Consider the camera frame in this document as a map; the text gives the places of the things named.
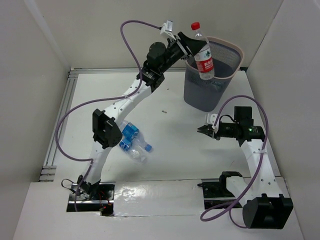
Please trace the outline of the blue label bottle white cap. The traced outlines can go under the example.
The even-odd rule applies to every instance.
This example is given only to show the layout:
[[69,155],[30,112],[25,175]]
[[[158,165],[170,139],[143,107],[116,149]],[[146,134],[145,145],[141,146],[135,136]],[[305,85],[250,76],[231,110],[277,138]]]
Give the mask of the blue label bottle white cap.
[[133,145],[133,143],[123,138],[118,146],[121,148],[121,150],[126,153],[134,162],[139,164],[144,164],[147,161],[146,155],[142,152],[142,150],[138,147]]

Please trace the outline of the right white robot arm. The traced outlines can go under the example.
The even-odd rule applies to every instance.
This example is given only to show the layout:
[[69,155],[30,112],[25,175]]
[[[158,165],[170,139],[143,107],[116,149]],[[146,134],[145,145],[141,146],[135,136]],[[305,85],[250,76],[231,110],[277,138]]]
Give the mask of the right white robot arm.
[[291,198],[280,189],[266,150],[265,132],[255,125],[250,106],[236,106],[230,122],[217,114],[207,114],[198,132],[215,140],[235,139],[246,158],[251,181],[237,171],[224,171],[217,182],[202,182],[205,209],[227,208],[237,200],[247,229],[283,229],[293,208]]

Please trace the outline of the red label water bottle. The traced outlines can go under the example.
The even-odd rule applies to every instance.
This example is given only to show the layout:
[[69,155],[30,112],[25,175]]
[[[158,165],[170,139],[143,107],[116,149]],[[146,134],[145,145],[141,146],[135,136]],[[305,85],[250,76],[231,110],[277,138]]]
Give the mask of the red label water bottle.
[[194,56],[194,60],[199,72],[199,76],[203,80],[211,80],[215,76],[215,66],[213,63],[210,43],[207,36],[201,30],[199,22],[191,24],[191,29],[195,32],[195,39],[206,41],[206,45]]

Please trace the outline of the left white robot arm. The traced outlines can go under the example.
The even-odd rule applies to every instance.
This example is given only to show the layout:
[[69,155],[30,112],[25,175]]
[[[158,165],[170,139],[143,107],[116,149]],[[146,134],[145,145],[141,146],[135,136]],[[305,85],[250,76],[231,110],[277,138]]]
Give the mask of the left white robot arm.
[[189,38],[182,32],[177,40],[165,45],[155,42],[149,47],[141,75],[123,94],[122,99],[104,110],[92,114],[93,145],[90,153],[89,172],[78,177],[81,194],[88,200],[97,197],[101,174],[108,154],[123,138],[121,122],[145,98],[150,96],[164,81],[164,72],[178,60],[195,56],[205,46],[204,40]]

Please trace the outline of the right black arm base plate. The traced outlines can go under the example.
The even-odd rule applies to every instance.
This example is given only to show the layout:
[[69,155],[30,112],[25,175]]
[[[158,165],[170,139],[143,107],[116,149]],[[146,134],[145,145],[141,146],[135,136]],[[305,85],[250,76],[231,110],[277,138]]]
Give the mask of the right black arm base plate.
[[202,189],[205,210],[219,204],[233,202],[236,199],[231,192],[224,189],[217,178],[204,179],[197,186]]

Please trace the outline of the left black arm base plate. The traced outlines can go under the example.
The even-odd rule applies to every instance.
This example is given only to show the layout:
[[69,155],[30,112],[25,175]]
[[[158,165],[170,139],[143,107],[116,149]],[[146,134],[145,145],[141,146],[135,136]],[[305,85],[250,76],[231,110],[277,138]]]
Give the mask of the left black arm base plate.
[[111,217],[114,215],[114,193],[115,184],[102,182],[99,184],[97,193],[89,197],[86,193],[80,191],[77,197],[75,191],[77,185],[73,183],[70,187],[72,189],[69,192],[66,212],[74,213],[75,209],[75,199],[77,211],[82,213],[98,213],[104,217]]

